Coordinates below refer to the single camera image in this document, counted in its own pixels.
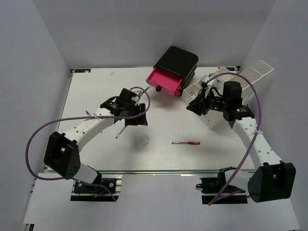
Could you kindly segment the clear tape roll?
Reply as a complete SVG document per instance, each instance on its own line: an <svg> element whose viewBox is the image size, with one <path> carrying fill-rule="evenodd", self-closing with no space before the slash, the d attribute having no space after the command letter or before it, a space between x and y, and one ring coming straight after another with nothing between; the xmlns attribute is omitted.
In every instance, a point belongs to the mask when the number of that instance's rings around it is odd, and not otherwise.
<svg viewBox="0 0 308 231"><path fill-rule="evenodd" d="M147 135L141 135L140 136L140 144L143 145L143 146L147 145L149 143L149 140L150 140L149 136L147 136Z"/></svg>

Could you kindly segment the red pen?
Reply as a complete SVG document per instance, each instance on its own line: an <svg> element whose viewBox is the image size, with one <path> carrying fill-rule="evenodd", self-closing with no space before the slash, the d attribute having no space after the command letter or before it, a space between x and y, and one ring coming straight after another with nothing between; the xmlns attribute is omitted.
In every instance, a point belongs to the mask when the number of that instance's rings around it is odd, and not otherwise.
<svg viewBox="0 0 308 231"><path fill-rule="evenodd" d="M200 145L200 142L194 142L194 141L178 142L178 141L173 141L172 144Z"/></svg>

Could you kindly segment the black pink drawer organizer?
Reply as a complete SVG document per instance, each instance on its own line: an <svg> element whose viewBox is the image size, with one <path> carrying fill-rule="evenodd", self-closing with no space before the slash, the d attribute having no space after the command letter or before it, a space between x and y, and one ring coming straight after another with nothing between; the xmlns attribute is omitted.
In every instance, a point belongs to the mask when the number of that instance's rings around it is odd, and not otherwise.
<svg viewBox="0 0 308 231"><path fill-rule="evenodd" d="M195 75L198 61L196 54L170 46L153 66L146 82L157 92L181 96Z"/></svg>

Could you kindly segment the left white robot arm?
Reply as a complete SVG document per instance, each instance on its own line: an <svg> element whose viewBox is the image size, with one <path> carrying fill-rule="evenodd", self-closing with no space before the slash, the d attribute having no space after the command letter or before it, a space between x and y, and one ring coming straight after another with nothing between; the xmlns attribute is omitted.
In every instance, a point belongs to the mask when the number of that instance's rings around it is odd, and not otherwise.
<svg viewBox="0 0 308 231"><path fill-rule="evenodd" d="M48 140L44 164L64 179L81 181L91 192L97 192L102 186L102 176L81 163L79 153L95 136L119 120L125 120L126 125L146 126L149 105L140 102L145 93L140 87L122 89L119 96L103 102L79 125L64 133L54 132Z"/></svg>

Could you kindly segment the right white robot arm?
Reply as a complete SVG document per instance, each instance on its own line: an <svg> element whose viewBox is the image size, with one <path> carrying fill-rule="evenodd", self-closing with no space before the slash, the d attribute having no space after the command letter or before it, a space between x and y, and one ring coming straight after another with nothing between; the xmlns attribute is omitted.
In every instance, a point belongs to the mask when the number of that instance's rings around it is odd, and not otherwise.
<svg viewBox="0 0 308 231"><path fill-rule="evenodd" d="M201 116L210 110L223 113L232 130L240 137L246 147L244 157L250 156L255 172L249 177L240 173L245 160L242 159L237 168L226 168L224 176L218 178L219 192L209 202L213 204L222 199L223 192L234 186L249 193L256 202L287 199L291 196L296 169L292 163L286 163L274 152L259 130L259 123L251 109L242 104L240 96L221 97L200 94L187 106L187 110Z"/></svg>

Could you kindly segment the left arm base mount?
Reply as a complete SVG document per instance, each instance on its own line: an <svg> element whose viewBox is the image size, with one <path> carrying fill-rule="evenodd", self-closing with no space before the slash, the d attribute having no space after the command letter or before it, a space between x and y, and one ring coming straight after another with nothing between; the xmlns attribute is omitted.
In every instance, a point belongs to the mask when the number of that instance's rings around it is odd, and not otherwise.
<svg viewBox="0 0 308 231"><path fill-rule="evenodd" d="M103 175L102 186L89 186L79 181L73 184L70 201L116 202L120 195L122 175Z"/></svg>

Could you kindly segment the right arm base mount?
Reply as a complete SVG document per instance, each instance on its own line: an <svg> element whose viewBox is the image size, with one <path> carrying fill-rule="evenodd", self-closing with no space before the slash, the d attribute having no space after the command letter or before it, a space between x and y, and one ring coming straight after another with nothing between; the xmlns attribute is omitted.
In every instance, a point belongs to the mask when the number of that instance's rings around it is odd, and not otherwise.
<svg viewBox="0 0 308 231"><path fill-rule="evenodd" d="M216 196L216 194L220 191L220 189L226 183L225 172L232 174L232 170L235 170L235 167L227 167L220 169L217 173L216 177L205 177L200 178L201 183L196 185L197 189L201 190L202 193L202 204L207 205L212 199ZM225 197L216 201L214 204L219 205L235 205L235 204L247 204L247 195L245 191L241 191L235 194L236 191L240 189L233 185L228 185L226 189L223 191L222 196L226 194L233 193L230 197Z"/></svg>

